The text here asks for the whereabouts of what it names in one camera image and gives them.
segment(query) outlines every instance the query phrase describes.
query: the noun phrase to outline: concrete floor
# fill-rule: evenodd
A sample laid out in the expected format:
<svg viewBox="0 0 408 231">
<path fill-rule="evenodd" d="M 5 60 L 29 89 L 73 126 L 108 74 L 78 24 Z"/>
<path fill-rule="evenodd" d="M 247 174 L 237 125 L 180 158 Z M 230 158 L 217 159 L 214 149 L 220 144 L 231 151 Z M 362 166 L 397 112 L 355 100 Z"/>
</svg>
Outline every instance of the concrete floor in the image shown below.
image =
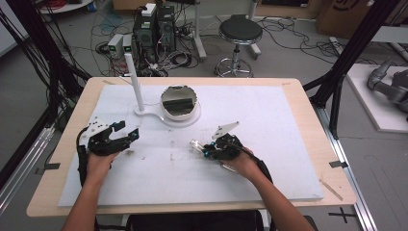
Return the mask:
<svg viewBox="0 0 408 231">
<path fill-rule="evenodd" d="M 121 23 L 117 33 L 131 31 L 133 26 L 130 13 L 117 13 L 108 4 L 97 13 L 78 10 L 57 15 L 63 34 L 72 47 L 74 57 L 92 76 L 106 74 L 106 60 L 89 49 L 109 36 L 99 37 L 102 31 L 109 34 L 101 24 Z M 207 17 L 201 20 L 201 28 L 207 26 L 202 40 L 208 58 L 195 68 L 170 70 L 169 76 L 212 77 L 214 67 L 222 58 L 232 55 L 233 46 L 226 41 L 205 36 L 216 35 L 218 19 Z M 318 35 L 314 21 L 294 21 L 294 29 L 306 35 L 309 45 L 318 41 L 327 42 L 328 37 Z M 326 57 L 318 49 L 307 50 L 320 59 L 303 53 L 299 49 L 288 49 L 277 45 L 298 48 L 304 37 L 297 37 L 290 31 L 264 33 L 258 42 L 262 55 L 253 60 L 252 55 L 242 50 L 242 58 L 248 61 L 260 78 L 296 78 L 302 84 L 309 83 L 325 74 L 336 57 Z M 378 64 L 392 57 L 396 64 L 406 65 L 394 51 L 384 48 L 385 44 L 372 43 L 362 54 L 358 63 L 372 60 Z M 45 87 L 39 81 L 33 68 L 19 49 L 14 49 L 0 59 L 0 167 L 12 156 L 22 139 L 34 125 L 46 107 Z M 368 203 L 378 230 L 408 230 L 408 134 L 377 132 L 361 102 L 347 81 L 344 81 L 341 110 L 339 116 L 339 137 L 360 189 Z M 40 180 L 34 173 L 41 167 L 52 147 L 58 142 L 57 133 L 38 160 L 33 171 L 17 192 L 5 213 L 0 217 L 0 230 L 56 230 L 63 225 L 65 218 L 29 218 L 25 211 Z M 343 207 L 344 213 L 355 215 L 352 207 Z M 339 207 L 301 208 L 304 215 L 311 216 L 319 230 L 361 230 L 356 217 L 330 216 L 340 213 Z M 102 217 L 105 224 L 120 224 L 121 217 Z"/>
</svg>

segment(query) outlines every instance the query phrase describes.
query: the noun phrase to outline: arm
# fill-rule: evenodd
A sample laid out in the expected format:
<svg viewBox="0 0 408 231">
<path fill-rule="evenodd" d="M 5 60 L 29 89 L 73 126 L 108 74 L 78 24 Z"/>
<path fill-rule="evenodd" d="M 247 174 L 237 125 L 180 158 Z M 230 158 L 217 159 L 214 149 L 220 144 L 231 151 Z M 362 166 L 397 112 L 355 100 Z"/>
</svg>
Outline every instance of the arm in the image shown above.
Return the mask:
<svg viewBox="0 0 408 231">
<path fill-rule="evenodd" d="M 236 159 L 223 161 L 223 163 L 236 169 L 255 186 L 278 230 L 314 230 L 285 195 L 270 183 L 248 155 L 241 152 Z"/>
<path fill-rule="evenodd" d="M 63 231 L 93 230 L 99 191 L 116 155 L 102 157 L 89 154 L 87 180 L 69 212 Z"/>
</svg>

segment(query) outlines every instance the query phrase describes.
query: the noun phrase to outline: hand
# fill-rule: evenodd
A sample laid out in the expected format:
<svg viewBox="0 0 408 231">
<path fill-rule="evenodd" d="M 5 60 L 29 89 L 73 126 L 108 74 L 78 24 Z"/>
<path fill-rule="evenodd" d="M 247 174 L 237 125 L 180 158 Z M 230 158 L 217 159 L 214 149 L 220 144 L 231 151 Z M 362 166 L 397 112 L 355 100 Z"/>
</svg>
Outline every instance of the hand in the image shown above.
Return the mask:
<svg viewBox="0 0 408 231">
<path fill-rule="evenodd" d="M 253 155 L 249 148 L 245 147 L 244 149 Z M 254 160 L 252 160 L 248 154 L 243 153 L 243 151 L 241 151 L 238 157 L 235 159 L 230 161 L 224 160 L 222 162 L 233 167 L 241 176 L 247 178 L 248 180 L 251 180 L 255 173 L 260 171 Z"/>
<path fill-rule="evenodd" d="M 88 156 L 88 174 L 85 183 L 93 184 L 95 187 L 101 187 L 111 168 L 111 163 L 118 154 L 119 152 L 109 156 L 97 156 L 90 152 Z"/>
</svg>

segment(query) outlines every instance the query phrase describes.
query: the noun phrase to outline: stool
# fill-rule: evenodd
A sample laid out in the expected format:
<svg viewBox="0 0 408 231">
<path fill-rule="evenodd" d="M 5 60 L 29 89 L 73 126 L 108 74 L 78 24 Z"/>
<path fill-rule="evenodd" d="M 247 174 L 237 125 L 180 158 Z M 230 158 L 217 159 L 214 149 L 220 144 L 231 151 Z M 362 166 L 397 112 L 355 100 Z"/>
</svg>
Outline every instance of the stool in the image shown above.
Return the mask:
<svg viewBox="0 0 408 231">
<path fill-rule="evenodd" d="M 219 35 L 226 41 L 234 43 L 235 49 L 232 59 L 223 59 L 216 65 L 216 74 L 219 77 L 229 77 L 228 75 L 253 77 L 249 63 L 239 59 L 240 45 L 250 45 L 259 41 L 262 37 L 261 26 L 245 17 L 232 16 L 221 23 Z"/>
</svg>

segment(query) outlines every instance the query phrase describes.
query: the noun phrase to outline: black chair seat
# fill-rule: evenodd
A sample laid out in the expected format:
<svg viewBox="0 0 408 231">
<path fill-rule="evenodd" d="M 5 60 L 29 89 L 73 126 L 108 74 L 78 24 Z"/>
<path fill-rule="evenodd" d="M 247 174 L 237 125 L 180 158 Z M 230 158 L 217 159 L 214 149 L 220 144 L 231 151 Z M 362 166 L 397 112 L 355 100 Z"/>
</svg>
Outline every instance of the black chair seat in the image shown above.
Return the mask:
<svg viewBox="0 0 408 231">
<path fill-rule="evenodd" d="M 221 23 L 219 34 L 234 43 L 252 44 L 261 38 L 262 28 L 246 18 L 230 18 Z"/>
</svg>

